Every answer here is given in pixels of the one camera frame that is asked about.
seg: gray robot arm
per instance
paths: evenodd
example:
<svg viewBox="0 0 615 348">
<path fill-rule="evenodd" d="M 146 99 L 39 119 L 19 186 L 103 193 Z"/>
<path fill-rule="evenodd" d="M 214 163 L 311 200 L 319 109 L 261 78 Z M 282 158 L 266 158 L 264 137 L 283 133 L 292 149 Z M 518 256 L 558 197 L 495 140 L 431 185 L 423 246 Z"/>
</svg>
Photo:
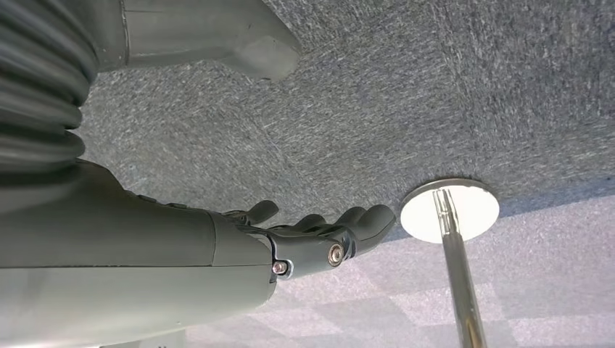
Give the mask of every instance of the gray robot arm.
<svg viewBox="0 0 615 348">
<path fill-rule="evenodd" d="M 260 0 L 0 1 L 0 347 L 179 331 L 376 246 L 395 220 L 386 207 L 258 228 L 273 203 L 160 204 L 78 159 L 83 142 L 66 131 L 99 70 L 210 58 L 275 79 L 298 51 Z"/>
<path fill-rule="evenodd" d="M 260 306 L 278 279 L 330 270 L 395 221 L 352 208 L 263 229 L 272 202 L 218 214 L 124 191 L 94 163 L 0 186 L 0 346 L 87 347 L 181 330 Z"/>
</svg>

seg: floor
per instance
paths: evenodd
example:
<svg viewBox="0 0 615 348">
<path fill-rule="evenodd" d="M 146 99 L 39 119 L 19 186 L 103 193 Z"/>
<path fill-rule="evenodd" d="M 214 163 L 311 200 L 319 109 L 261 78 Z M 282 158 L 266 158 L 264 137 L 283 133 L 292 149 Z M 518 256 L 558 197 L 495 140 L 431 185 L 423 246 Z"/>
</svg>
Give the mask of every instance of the floor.
<svg viewBox="0 0 615 348">
<path fill-rule="evenodd" d="M 272 224 L 398 209 L 435 178 L 481 180 L 502 205 L 468 246 L 492 347 L 615 344 L 615 1 L 267 2 L 304 47 L 295 73 L 272 83 L 195 62 L 101 74 L 82 108 L 85 158 L 162 201 L 272 199 Z M 193 341 L 451 347 L 441 251 L 406 237 L 397 227 L 338 273 L 283 284 L 269 307 L 283 312 Z"/>
<path fill-rule="evenodd" d="M 466 243 L 489 347 L 615 347 L 615 196 L 500 219 Z M 459 347 L 442 246 L 393 241 L 280 283 L 191 348 Z"/>
</svg>

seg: round metal base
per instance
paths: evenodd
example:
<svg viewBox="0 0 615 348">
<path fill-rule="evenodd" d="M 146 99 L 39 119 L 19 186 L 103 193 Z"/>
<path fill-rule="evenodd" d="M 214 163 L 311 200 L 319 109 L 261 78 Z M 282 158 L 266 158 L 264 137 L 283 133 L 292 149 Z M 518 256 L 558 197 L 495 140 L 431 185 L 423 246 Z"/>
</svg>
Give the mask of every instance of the round metal base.
<svg viewBox="0 0 615 348">
<path fill-rule="evenodd" d="M 412 191 L 403 200 L 401 224 L 414 238 L 430 243 L 442 243 L 433 195 L 438 190 L 450 192 L 464 241 L 484 233 L 498 219 L 498 200 L 483 183 L 469 179 L 434 181 Z"/>
</svg>

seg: bolt head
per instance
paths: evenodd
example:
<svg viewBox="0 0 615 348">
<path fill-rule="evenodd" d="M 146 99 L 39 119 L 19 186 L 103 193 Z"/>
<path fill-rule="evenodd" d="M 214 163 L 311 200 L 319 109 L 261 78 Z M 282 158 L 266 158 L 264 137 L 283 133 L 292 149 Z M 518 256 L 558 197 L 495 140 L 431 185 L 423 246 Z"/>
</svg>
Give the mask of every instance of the bolt head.
<svg viewBox="0 0 615 348">
<path fill-rule="evenodd" d="M 329 264 L 333 267 L 337 267 L 342 264 L 343 258 L 344 247 L 339 243 L 333 244 L 329 250 Z"/>
<path fill-rule="evenodd" d="M 284 261 L 275 261 L 273 263 L 272 271 L 278 276 L 281 276 L 288 271 L 288 265 Z"/>
</svg>

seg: chrome pole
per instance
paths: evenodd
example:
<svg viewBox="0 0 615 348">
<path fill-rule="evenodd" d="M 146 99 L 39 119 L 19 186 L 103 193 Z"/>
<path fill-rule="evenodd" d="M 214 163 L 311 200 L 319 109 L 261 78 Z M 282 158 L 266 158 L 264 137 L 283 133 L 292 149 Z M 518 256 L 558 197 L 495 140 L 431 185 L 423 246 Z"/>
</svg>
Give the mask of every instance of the chrome pole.
<svg viewBox="0 0 615 348">
<path fill-rule="evenodd" d="M 479 305 L 476 302 L 466 248 L 459 231 L 455 204 L 447 189 L 434 191 L 433 197 L 442 233 L 442 245 L 461 346 L 462 348 L 486 348 Z"/>
</svg>

